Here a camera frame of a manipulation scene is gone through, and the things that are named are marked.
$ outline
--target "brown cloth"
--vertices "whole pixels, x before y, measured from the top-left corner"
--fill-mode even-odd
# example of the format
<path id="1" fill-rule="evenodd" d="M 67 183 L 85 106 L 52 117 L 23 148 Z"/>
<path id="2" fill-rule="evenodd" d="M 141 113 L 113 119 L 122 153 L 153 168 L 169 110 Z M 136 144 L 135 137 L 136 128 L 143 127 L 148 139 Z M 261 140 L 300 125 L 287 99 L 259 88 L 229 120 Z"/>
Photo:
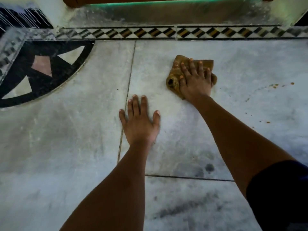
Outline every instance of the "brown cloth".
<path id="1" fill-rule="evenodd" d="M 203 62 L 204 73 L 206 73 L 206 68 L 210 68 L 211 71 L 213 70 L 213 67 L 214 67 L 213 60 L 194 60 L 193 62 L 197 70 L 199 68 L 199 65 L 198 65 L 199 61 Z M 166 79 L 166 85 L 168 89 L 170 89 L 172 92 L 174 92 L 175 94 L 177 94 L 179 97 L 181 97 L 184 100 L 185 97 L 180 91 L 180 76 L 182 75 L 185 77 L 180 67 L 182 62 L 184 62 L 184 65 L 186 66 L 186 68 L 189 70 L 189 72 L 191 72 L 190 67 L 189 67 L 189 58 L 184 57 L 182 55 L 177 55 L 174 59 L 172 69 Z M 214 75 L 213 73 L 211 74 L 211 83 L 212 83 L 212 87 L 217 83 L 217 76 Z"/>

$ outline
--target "person's left hand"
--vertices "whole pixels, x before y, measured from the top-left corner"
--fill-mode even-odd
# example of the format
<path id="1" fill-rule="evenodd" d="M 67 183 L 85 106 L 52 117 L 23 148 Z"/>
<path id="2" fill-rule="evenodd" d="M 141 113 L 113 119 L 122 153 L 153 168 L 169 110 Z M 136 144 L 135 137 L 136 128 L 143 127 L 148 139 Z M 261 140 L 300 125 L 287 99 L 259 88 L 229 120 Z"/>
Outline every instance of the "person's left hand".
<path id="1" fill-rule="evenodd" d="M 127 103 L 128 120 L 125 118 L 125 111 L 120 109 L 119 117 L 129 145 L 133 143 L 146 142 L 152 145 L 160 129 L 160 113 L 156 110 L 153 114 L 153 124 L 148 117 L 148 101 L 146 96 L 141 97 L 139 108 L 138 96 Z"/>

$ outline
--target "white triangular inlay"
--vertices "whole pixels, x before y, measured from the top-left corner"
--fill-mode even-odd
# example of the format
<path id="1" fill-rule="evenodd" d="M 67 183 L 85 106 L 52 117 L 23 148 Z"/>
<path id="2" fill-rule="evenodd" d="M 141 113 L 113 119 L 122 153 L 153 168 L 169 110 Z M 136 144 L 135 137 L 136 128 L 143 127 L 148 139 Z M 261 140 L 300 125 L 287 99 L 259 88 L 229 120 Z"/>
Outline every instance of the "white triangular inlay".
<path id="1" fill-rule="evenodd" d="M 27 93 L 32 92 L 28 76 L 25 76 L 23 80 L 8 94 L 6 94 L 2 99 L 8 99 L 8 98 L 13 98 L 17 97 L 20 95 L 25 95 Z"/>
<path id="2" fill-rule="evenodd" d="M 84 46 L 80 46 L 79 48 L 69 51 L 67 53 L 59 54 L 58 57 L 62 58 L 64 61 L 73 65 L 75 61 L 79 58 L 83 49 L 84 49 Z"/>

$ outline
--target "hand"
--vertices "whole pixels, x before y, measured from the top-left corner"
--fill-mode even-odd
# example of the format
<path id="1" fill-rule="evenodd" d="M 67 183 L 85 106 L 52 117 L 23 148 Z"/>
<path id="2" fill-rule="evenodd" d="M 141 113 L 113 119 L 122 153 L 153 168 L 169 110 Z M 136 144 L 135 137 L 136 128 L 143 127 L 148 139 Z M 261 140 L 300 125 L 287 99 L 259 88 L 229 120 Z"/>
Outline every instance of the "hand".
<path id="1" fill-rule="evenodd" d="M 148 101 L 146 96 L 141 97 L 139 108 L 138 96 L 133 95 L 133 100 L 127 103 L 128 120 L 125 118 L 125 111 L 120 109 L 119 117 L 129 145 L 137 142 L 146 142 L 152 145 L 160 129 L 160 113 L 153 114 L 153 124 L 148 117 Z"/>
<path id="2" fill-rule="evenodd" d="M 206 69 L 204 74 L 203 63 L 199 62 L 198 72 L 193 63 L 193 59 L 189 62 L 190 71 L 185 67 L 184 63 L 181 63 L 183 73 L 186 79 L 180 77 L 180 90 L 184 97 L 192 104 L 194 104 L 202 96 L 210 96 L 211 94 L 211 71 L 209 68 Z"/>

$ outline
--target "quarter-circle floor design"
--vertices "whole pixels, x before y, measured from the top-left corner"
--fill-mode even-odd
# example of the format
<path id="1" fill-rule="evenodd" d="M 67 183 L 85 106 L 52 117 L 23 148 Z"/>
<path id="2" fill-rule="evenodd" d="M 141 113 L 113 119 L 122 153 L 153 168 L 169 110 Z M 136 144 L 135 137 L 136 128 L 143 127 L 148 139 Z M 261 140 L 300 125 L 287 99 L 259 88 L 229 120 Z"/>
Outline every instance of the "quarter-circle floor design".
<path id="1" fill-rule="evenodd" d="M 0 108 L 35 100 L 67 81 L 85 62 L 94 41 L 25 42 L 0 85 Z"/>

